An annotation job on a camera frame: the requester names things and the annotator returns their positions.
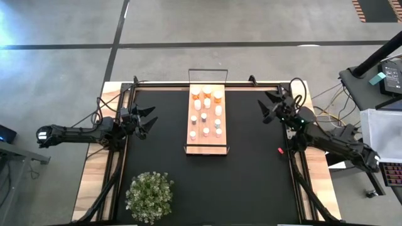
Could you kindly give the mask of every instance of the white flowers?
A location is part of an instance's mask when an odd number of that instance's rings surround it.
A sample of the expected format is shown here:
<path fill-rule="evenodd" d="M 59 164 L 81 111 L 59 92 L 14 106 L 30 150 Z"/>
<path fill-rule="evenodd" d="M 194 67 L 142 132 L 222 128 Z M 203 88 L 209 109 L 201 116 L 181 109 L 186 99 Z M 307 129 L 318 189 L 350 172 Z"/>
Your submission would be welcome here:
<path fill-rule="evenodd" d="M 162 216 L 171 213 L 170 202 L 173 193 L 167 180 L 167 173 L 141 173 L 133 178 L 130 189 L 126 192 L 126 210 L 132 217 L 144 223 L 154 224 Z"/>

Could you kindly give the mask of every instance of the wooden board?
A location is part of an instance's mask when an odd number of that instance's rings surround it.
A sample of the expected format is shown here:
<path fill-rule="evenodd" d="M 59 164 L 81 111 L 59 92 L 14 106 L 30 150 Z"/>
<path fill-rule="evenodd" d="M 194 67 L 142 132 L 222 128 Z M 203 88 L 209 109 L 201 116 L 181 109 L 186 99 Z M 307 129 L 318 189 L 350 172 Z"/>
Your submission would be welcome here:
<path fill-rule="evenodd" d="M 289 81 L 258 81 L 259 83 L 288 83 Z M 102 99 L 105 101 L 110 100 L 115 95 L 120 92 L 121 84 L 124 82 L 106 82 L 104 85 L 104 89 L 102 91 Z M 161 82 L 145 82 L 146 84 L 160 84 Z M 163 82 L 166 84 L 169 83 L 188 83 L 188 82 Z M 234 84 L 234 83 L 251 83 L 251 82 L 235 82 L 235 81 L 228 81 L 227 83 Z M 182 90 L 182 91 L 189 91 L 188 87 L 141 87 L 136 90 Z M 226 90 L 238 90 L 238 91 L 264 91 L 264 90 L 276 90 L 274 87 L 227 87 Z M 292 91 L 293 95 L 296 96 L 298 94 L 304 95 L 303 85 L 300 82 L 294 81 L 292 83 Z M 310 93 L 307 87 L 307 99 L 305 103 L 306 107 L 309 107 L 311 110 L 312 108 L 312 100 L 310 97 Z M 114 103 L 113 108 L 117 107 L 117 101 Z M 89 152 L 90 154 L 93 151 L 96 151 L 96 147 L 90 145 Z M 100 193 L 101 184 L 103 181 L 105 167 L 106 167 L 106 160 L 107 155 L 104 154 L 102 157 L 101 151 L 99 155 L 95 155 L 96 158 L 91 158 L 87 160 L 84 166 L 84 172 L 80 182 L 80 188 L 77 195 L 76 204 L 73 211 L 72 220 L 78 220 L 93 204 L 95 199 Z M 323 205 L 328 208 L 329 212 L 337 217 L 340 218 L 340 212 L 334 192 L 334 187 L 332 185 L 331 176 L 329 173 L 327 160 L 325 159 L 325 154 L 323 151 L 316 149 L 316 148 L 308 148 L 306 150 L 306 159 L 308 165 L 308 171 L 310 173 L 310 179 L 312 181 L 313 191 L 318 196 L 320 201 Z M 298 165 L 300 164 L 300 158 L 296 157 L 296 162 Z M 305 206 L 306 216 L 307 219 L 312 219 L 311 211 L 310 211 L 310 204 L 308 202 L 308 197 L 305 191 L 302 191 L 303 202 Z"/>
<path fill-rule="evenodd" d="M 187 122 L 187 144 L 221 144 L 226 145 L 226 111 L 225 111 L 225 86 L 224 85 L 209 85 L 212 89 L 211 107 L 206 109 L 204 106 L 204 94 L 200 93 L 200 100 L 202 103 L 201 110 L 195 110 L 194 100 L 190 93 L 188 98 L 188 122 Z M 199 88 L 202 90 L 203 84 L 190 85 L 190 90 Z M 222 100 L 219 104 L 214 101 L 214 92 L 221 91 L 223 93 Z M 220 105 L 222 107 L 222 115 L 215 115 L 215 107 Z M 207 114 L 207 121 L 202 122 L 201 114 Z M 197 116 L 197 123 L 193 125 L 191 116 Z M 220 119 L 220 128 L 222 135 L 216 137 L 215 120 Z M 209 128 L 209 135 L 204 136 L 203 129 Z M 191 140 L 190 131 L 195 131 L 196 139 Z M 186 147 L 187 154 L 227 154 L 227 147 Z"/>

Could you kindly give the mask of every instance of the concrete floor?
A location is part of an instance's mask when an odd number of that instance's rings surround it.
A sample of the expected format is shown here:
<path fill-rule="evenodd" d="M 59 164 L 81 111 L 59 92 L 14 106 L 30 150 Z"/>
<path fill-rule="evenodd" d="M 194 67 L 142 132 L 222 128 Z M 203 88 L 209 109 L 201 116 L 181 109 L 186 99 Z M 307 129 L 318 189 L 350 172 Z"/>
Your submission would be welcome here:
<path fill-rule="evenodd" d="M 122 0 L 0 1 L 0 45 L 112 43 Z M 120 43 L 185 41 L 386 40 L 398 23 L 361 23 L 351 0 L 132 0 Z M 112 81 L 186 80 L 189 68 L 227 68 L 228 80 L 308 82 L 312 96 L 339 83 L 338 72 L 357 65 L 378 46 L 192 48 L 119 50 Z M 52 156 L 26 179 L 13 225 L 67 223 L 84 165 L 86 144 L 38 149 L 40 126 L 70 126 L 95 108 L 110 50 L 0 50 L 0 124 L 16 130 L 16 145 Z M 222 79 L 221 74 L 194 75 Z M 328 104 L 335 90 L 314 99 Z M 343 95 L 332 112 L 343 108 Z M 355 111 L 345 121 L 356 123 Z M 334 178 L 340 212 L 353 223 L 402 225 L 402 207 L 391 190 L 371 200 L 364 174 Z"/>

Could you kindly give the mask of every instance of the wooden tray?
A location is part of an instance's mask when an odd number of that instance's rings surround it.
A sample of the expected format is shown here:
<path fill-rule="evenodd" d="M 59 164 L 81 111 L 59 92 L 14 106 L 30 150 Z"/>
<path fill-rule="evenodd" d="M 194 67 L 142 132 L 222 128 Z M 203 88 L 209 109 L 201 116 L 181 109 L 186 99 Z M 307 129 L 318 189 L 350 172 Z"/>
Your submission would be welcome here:
<path fill-rule="evenodd" d="M 209 85 L 212 89 L 211 95 L 211 107 L 206 109 L 204 106 L 204 93 L 202 92 L 203 84 L 193 84 L 190 85 L 190 90 L 198 87 L 201 90 L 200 100 L 201 100 L 201 110 L 195 110 L 194 100 L 192 98 L 191 92 L 189 92 L 188 98 L 188 120 L 187 120 L 187 146 L 185 148 L 187 154 L 227 154 L 227 144 L 226 144 L 226 111 L 225 111 L 225 86 L 224 85 Z M 214 92 L 221 91 L 223 93 L 222 100 L 219 104 L 214 101 Z M 222 115 L 215 115 L 215 107 L 222 106 Z M 207 114 L 207 122 L 202 122 L 201 114 Z M 191 116 L 197 116 L 197 124 L 193 125 L 191 122 Z M 222 130 L 222 135 L 216 137 L 215 120 L 220 119 L 220 129 Z M 209 135 L 204 136 L 203 129 L 209 128 Z M 190 132 L 196 132 L 195 140 L 191 140 Z"/>

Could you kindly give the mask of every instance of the green plant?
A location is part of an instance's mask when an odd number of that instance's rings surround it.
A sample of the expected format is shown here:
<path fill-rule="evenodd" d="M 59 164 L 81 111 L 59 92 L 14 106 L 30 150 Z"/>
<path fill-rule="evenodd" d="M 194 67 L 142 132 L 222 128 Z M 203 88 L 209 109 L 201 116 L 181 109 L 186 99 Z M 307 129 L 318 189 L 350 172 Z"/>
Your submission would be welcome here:
<path fill-rule="evenodd" d="M 141 173 L 133 178 L 130 189 L 126 192 L 126 210 L 131 210 L 135 220 L 154 224 L 162 216 L 171 213 L 170 202 L 173 193 L 168 181 L 168 174 L 153 172 Z"/>

